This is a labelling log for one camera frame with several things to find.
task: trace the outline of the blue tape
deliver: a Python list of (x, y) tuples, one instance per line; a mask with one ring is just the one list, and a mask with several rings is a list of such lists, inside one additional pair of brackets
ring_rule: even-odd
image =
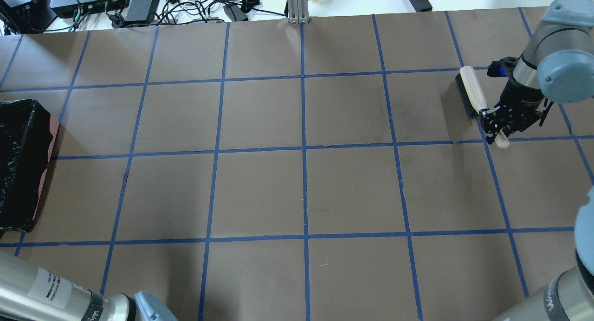
[(167, 86), (170, 84), (195, 84), (195, 83), (212, 83), (212, 82), (221, 82), (220, 78), (208, 78), (206, 80), (183, 80), (183, 81), (159, 81), (159, 82), (149, 82), (148, 86)]
[(219, 116), (217, 118), (217, 137), (214, 145), (213, 174), (210, 182), (210, 200), (208, 203), (208, 222), (206, 226), (206, 243), (204, 244), (204, 262), (202, 264), (202, 282), (200, 285), (200, 300), (198, 319), (204, 319), (204, 301), (206, 299), (206, 277), (208, 273), (208, 255), (210, 254), (210, 236), (213, 227), (214, 190), (216, 188), (217, 168), (219, 164), (219, 146), (221, 141), (221, 121), (223, 119), (223, 96), (225, 95), (225, 75), (227, 72), (227, 53), (229, 51), (229, 23), (225, 31), (225, 49), (223, 53), (223, 69), (221, 71), (221, 88), (219, 96)]
[(6, 71), (4, 71), (4, 75), (2, 76), (2, 81), (0, 82), (0, 89), (4, 86), (4, 81), (6, 81), (10, 67), (12, 67), (14, 59), (17, 57), (17, 52), (19, 52), (19, 47), (21, 47), (21, 42), (23, 41), (24, 36), (25, 36), (24, 34), (21, 34), (21, 37), (19, 37), (17, 46), (15, 46), (14, 51), (13, 51), (13, 56), (10, 57), (10, 61), (8, 62), (8, 65), (6, 65)]
[(402, 214), (404, 217), (405, 222), (405, 229), (407, 230), (407, 239), (408, 239), (408, 249), (409, 249), (409, 259), (410, 259), (410, 272), (412, 276), (413, 288), (414, 288), (414, 300), (416, 301), (416, 312), (420, 320), (423, 319), (423, 310), (420, 302), (420, 290), (419, 290), (419, 282), (416, 274), (416, 262), (414, 261), (414, 249), (412, 245), (412, 235), (410, 234), (410, 224), (408, 219), (408, 210), (407, 210), (407, 200), (405, 199), (404, 189), (403, 189), (403, 181), (402, 181), (402, 171), (400, 167), (400, 157), (398, 154), (398, 146), (397, 140), (394, 130), (394, 119), (392, 116), (392, 104), (390, 103), (390, 93), (388, 91), (388, 82), (386, 78), (386, 69), (384, 67), (384, 54), (381, 49), (381, 40), (380, 40), (380, 32), (377, 27), (377, 21), (375, 19), (375, 15), (371, 15), (371, 19), (373, 21), (374, 31), (375, 31), (375, 40), (377, 40), (377, 48), (378, 53), (380, 54), (380, 64), (382, 67), (382, 78), (384, 81), (384, 95), (386, 96), (386, 108), (388, 112), (388, 120), (390, 122), (390, 133), (392, 134), (392, 142), (394, 146), (394, 160), (396, 163), (396, 171), (398, 175), (398, 184), (400, 190), (400, 200), (402, 205)]
[(301, 43), (301, 146), (303, 151), (303, 268), (305, 270), (305, 319), (311, 321), (310, 302), (310, 226), (307, 214), (307, 141), (305, 130), (305, 30), (299, 26)]
[(19, 237), (19, 243), (17, 243), (17, 249), (14, 251), (15, 256), (19, 256), (21, 252), (21, 247), (23, 247), (23, 240), (25, 239), (25, 233), (21, 233), (21, 237)]
[(516, 268), (518, 271), (518, 276), (520, 277), (520, 283), (522, 285), (522, 290), (524, 291), (524, 296), (528, 297), (528, 286), (526, 285), (526, 278), (524, 277), (524, 270), (522, 269), (522, 263), (520, 262), (520, 255), (518, 254), (518, 249), (516, 247), (516, 240), (514, 239), (513, 231), (511, 230), (510, 219), (507, 215), (507, 209), (505, 208), (505, 202), (503, 201), (503, 194), (501, 193), (501, 186), (499, 185), (499, 179), (497, 178), (497, 173), (495, 171), (495, 165), (493, 164), (493, 158), (491, 156), (491, 151), (489, 150), (489, 145), (486, 142), (486, 137), (484, 136), (484, 131), (477, 120), (477, 126), (481, 131), (481, 137), (483, 139), (484, 151), (486, 152), (487, 160), (489, 161), (489, 167), (491, 169), (491, 174), (493, 175), (493, 182), (495, 184), (495, 189), (497, 191), (497, 198), (499, 198), (499, 205), (501, 207), (501, 214), (503, 215), (503, 220), (505, 222), (505, 229), (507, 230), (510, 244), (511, 244), (511, 251), (513, 252), (514, 259), (516, 261)]
[(386, 74), (403, 74), (408, 72), (442, 72), (442, 71), (458, 71), (460, 69), (422, 69), (422, 70), (392, 70), (386, 71)]
[(91, 38), (91, 31), (87, 32), (87, 37), (84, 40), (83, 50), (80, 52), (80, 57), (78, 57), (78, 64), (76, 65), (74, 75), (72, 76), (72, 81), (70, 82), (70, 89), (68, 90), (68, 94), (66, 94), (64, 105), (62, 105), (62, 111), (60, 112), (60, 116), (58, 117), (58, 121), (60, 122), (60, 124), (62, 124), (62, 121), (64, 120), (64, 116), (66, 114), (66, 107), (68, 107), (70, 95), (72, 95), (72, 87), (74, 86), (74, 82), (76, 81), (76, 76), (78, 75), (78, 71), (80, 70), (80, 65), (83, 63), (84, 53), (85, 51), (87, 51), (87, 46), (89, 45), (89, 38)]
[(52, 88), (24, 88), (24, 89), (4, 89), (0, 93), (28, 93), (36, 91), (70, 90), (71, 87), (52, 87)]
[(567, 112), (565, 111), (563, 104), (559, 104), (559, 109), (561, 110), (563, 119), (565, 120), (565, 123), (567, 124), (567, 128), (569, 129), (569, 134), (571, 135), (570, 138), (573, 139), (573, 141), (575, 141), (575, 145), (577, 146), (577, 151), (579, 152), (581, 161), (583, 162), (584, 167), (586, 168), (586, 172), (588, 174), (588, 177), (590, 178), (590, 182), (592, 182), (592, 184), (594, 184), (594, 173), (592, 173), (592, 167), (590, 166), (590, 163), (588, 162), (588, 159), (586, 158), (586, 155), (584, 154), (584, 150), (581, 148), (581, 144), (579, 142), (579, 139), (592, 139), (594, 137), (592, 137), (591, 135), (582, 135), (582, 136), (574, 135), (573, 127), (571, 126), (571, 122), (569, 120), (569, 117), (567, 116)]
[(260, 77), (236, 77), (236, 78), (225, 78), (227, 82), (237, 81), (260, 81), (260, 80), (285, 80), (287, 78), (300, 78), (299, 75), (287, 75), (287, 76), (260, 76)]
[(460, 47), (458, 47), (458, 40), (456, 40), (456, 34), (454, 33), (454, 27), (452, 26), (452, 21), (450, 19), (450, 14), (448, 12), (444, 12), (445, 19), (447, 20), (447, 25), (450, 28), (450, 33), (452, 34), (452, 40), (454, 41), (454, 48), (456, 48), (456, 54), (458, 54), (458, 61), (460, 61), (460, 67), (464, 66), (464, 61), (462, 60), (462, 53), (460, 53)]
[(110, 264), (111, 264), (111, 258), (113, 255), (113, 245), (114, 245), (113, 241), (115, 241), (115, 238), (117, 235), (117, 226), (119, 224), (119, 217), (122, 212), (123, 197), (126, 193), (126, 186), (128, 184), (128, 176), (130, 173), (130, 167), (132, 166), (132, 154), (134, 153), (134, 146), (136, 144), (136, 135), (138, 135), (138, 125), (140, 124), (140, 117), (142, 116), (142, 107), (144, 105), (144, 98), (146, 95), (147, 84), (149, 82), (150, 70), (153, 65), (153, 58), (155, 57), (155, 50), (157, 48), (157, 38), (158, 37), (159, 37), (159, 27), (157, 27), (155, 29), (155, 36), (153, 37), (153, 47), (151, 48), (150, 57), (148, 59), (149, 65), (147, 66), (147, 72), (144, 77), (144, 86), (142, 87), (142, 96), (140, 97), (140, 103), (138, 104), (138, 113), (136, 114), (136, 123), (134, 124), (134, 132), (132, 133), (132, 141), (130, 143), (130, 151), (128, 153), (128, 163), (126, 165), (126, 171), (123, 175), (122, 188), (120, 191), (119, 200), (117, 201), (117, 211), (115, 213), (115, 219), (113, 220), (113, 230), (112, 230), (112, 236), (111, 236), (111, 240), (110, 240), (110, 250), (108, 251), (108, 257), (105, 262), (105, 270), (103, 271), (103, 279), (101, 281), (101, 289), (99, 291), (99, 293), (102, 295), (105, 292), (105, 285), (107, 283), (108, 275), (110, 273)]
[[(567, 135), (560, 137), (533, 137), (533, 138), (511, 138), (511, 142), (526, 142), (526, 141), (570, 141), (574, 139), (594, 139), (594, 135)], [(470, 139), (467, 141), (457, 141), (456, 144), (467, 143), (482, 143), (480, 139)], [(426, 145), (452, 145), (452, 141), (403, 141), (397, 142), (397, 146), (426, 146)], [(352, 143), (341, 145), (309, 145), (307, 149), (325, 149), (325, 148), (373, 148), (373, 147), (391, 147), (393, 143)], [(287, 146), (287, 147), (263, 147), (263, 148), (232, 148), (220, 149), (220, 153), (248, 153), (248, 152), (274, 152), (282, 150), (301, 150), (302, 146)], [(214, 154), (214, 150), (180, 150), (172, 152), (140, 152), (130, 154), (107, 154), (107, 155), (75, 155), (75, 156), (53, 156), (51, 160), (107, 160), (128, 158), (130, 156), (165, 156), (165, 155), (195, 155), (195, 154)]]
[(528, 36), (530, 38), (532, 38), (532, 30), (530, 29), (530, 26), (528, 25), (528, 21), (526, 21), (526, 16), (524, 15), (524, 10), (522, 10), (522, 8), (518, 7), (518, 12), (520, 12), (520, 17), (522, 17), (522, 22), (524, 22), (524, 27), (526, 28), (526, 32), (528, 32)]
[(304, 77), (341, 77), (341, 76), (364, 76), (364, 75), (380, 75), (380, 71), (363, 71), (363, 72), (335, 72), (330, 74), (304, 74)]
[[(538, 232), (573, 232), (572, 226), (561, 227), (536, 227), (536, 228), (511, 228), (513, 233), (538, 233)], [(412, 232), (363, 232), (363, 233), (329, 233), (308, 234), (308, 239), (338, 239), (338, 238), (375, 238), (375, 237), (421, 237), (421, 236), (469, 236), (508, 234), (507, 229), (499, 230), (461, 230), (461, 231), (412, 231)], [(286, 236), (243, 236), (243, 237), (210, 237), (210, 243), (229, 243), (242, 241), (276, 241), (304, 239), (305, 234), (292, 234)], [(141, 244), (184, 244), (205, 243), (206, 238), (176, 238), (176, 239), (132, 239), (115, 241), (49, 241), (49, 242), (19, 242), (21, 247), (56, 247), (58, 245), (141, 245)], [(0, 247), (18, 247), (19, 243), (0, 243)]]

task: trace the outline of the black power adapter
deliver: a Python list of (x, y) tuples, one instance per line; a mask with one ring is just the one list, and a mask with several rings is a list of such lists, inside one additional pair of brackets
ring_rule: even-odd
[(223, 6), (223, 10), (225, 10), (225, 14), (229, 16), (231, 21), (239, 22), (239, 21), (247, 21), (248, 17), (241, 11), (239, 6), (236, 4), (225, 4)]
[(433, 9), (429, 0), (409, 0), (414, 10), (420, 12), (430, 12)]

